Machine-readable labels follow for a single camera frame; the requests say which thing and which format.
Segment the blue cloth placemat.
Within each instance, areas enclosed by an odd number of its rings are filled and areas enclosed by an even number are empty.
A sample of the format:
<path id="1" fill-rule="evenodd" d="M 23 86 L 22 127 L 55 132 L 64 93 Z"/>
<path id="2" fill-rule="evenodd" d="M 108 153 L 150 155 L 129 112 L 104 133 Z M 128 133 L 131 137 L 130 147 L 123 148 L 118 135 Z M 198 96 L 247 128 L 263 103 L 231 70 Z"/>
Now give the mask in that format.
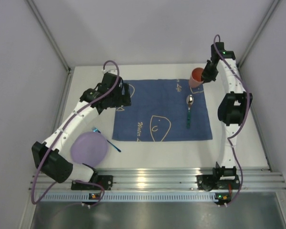
<path id="1" fill-rule="evenodd" d="M 117 141 L 205 141 L 213 138 L 203 86 L 187 79 L 128 80 L 131 105 L 116 109 L 112 138 Z M 186 127 L 188 95 L 194 97 Z"/>

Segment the purple plastic plate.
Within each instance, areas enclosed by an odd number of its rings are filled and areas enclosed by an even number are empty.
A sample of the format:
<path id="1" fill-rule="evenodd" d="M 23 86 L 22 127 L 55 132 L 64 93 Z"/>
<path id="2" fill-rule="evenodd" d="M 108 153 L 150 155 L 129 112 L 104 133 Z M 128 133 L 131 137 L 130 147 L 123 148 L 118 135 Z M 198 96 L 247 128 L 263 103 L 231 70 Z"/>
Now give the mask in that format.
<path id="1" fill-rule="evenodd" d="M 71 146 L 72 160 L 78 164 L 91 167 L 99 165 L 108 152 L 106 138 L 100 133 L 86 132 L 81 134 Z"/>

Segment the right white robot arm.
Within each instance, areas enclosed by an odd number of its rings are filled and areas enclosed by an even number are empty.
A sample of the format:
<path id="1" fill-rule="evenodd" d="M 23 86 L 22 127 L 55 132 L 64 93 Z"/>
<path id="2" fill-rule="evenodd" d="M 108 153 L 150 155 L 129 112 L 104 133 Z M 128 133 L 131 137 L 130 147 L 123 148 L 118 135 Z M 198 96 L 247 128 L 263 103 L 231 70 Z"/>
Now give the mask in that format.
<path id="1" fill-rule="evenodd" d="M 227 51 L 223 42 L 212 44 L 211 59 L 207 61 L 201 78 L 204 83 L 209 83 L 215 81 L 218 75 L 225 91 L 217 110 L 222 124 L 222 140 L 212 174 L 198 178 L 199 189 L 205 191 L 240 188 L 237 172 L 242 172 L 242 168 L 236 156 L 237 136 L 244 127 L 253 99 L 240 78 L 234 52 Z"/>

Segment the metal spoon green handle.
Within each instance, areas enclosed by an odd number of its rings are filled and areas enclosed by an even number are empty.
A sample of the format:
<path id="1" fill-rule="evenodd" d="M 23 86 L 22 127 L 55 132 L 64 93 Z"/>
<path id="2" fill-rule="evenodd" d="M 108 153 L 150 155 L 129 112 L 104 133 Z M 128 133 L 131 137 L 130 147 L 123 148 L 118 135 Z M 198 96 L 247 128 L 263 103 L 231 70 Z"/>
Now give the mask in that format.
<path id="1" fill-rule="evenodd" d="M 186 127 L 189 129 L 191 126 L 191 107 L 194 103 L 194 97 L 191 94 L 187 96 L 186 103 L 188 106 Z"/>

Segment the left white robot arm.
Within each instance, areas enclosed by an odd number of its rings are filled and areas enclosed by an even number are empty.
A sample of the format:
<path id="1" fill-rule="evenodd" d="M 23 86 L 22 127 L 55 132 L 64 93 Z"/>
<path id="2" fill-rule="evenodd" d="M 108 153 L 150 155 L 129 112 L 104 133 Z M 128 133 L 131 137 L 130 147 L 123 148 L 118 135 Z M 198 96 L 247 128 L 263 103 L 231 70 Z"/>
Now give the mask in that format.
<path id="1" fill-rule="evenodd" d="M 61 126 L 43 142 L 35 142 L 31 148 L 38 172 L 46 174 L 56 183 L 79 180 L 92 183 L 97 178 L 94 166 L 76 162 L 72 149 L 89 132 L 86 126 L 103 110 L 130 106 L 130 87 L 120 72 L 103 71 L 103 78 L 95 88 L 83 92 L 72 113 Z"/>

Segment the salmon plastic cup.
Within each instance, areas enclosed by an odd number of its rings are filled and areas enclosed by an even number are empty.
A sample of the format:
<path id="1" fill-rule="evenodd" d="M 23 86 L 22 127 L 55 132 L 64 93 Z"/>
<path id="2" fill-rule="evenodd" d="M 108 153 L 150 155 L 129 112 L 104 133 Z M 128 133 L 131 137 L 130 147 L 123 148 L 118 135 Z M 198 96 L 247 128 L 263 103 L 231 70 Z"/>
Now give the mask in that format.
<path id="1" fill-rule="evenodd" d="M 201 84 L 203 84 L 202 80 L 202 73 L 204 69 L 203 68 L 195 68 L 193 69 L 190 79 L 189 79 L 189 86 L 191 88 L 197 88 Z"/>

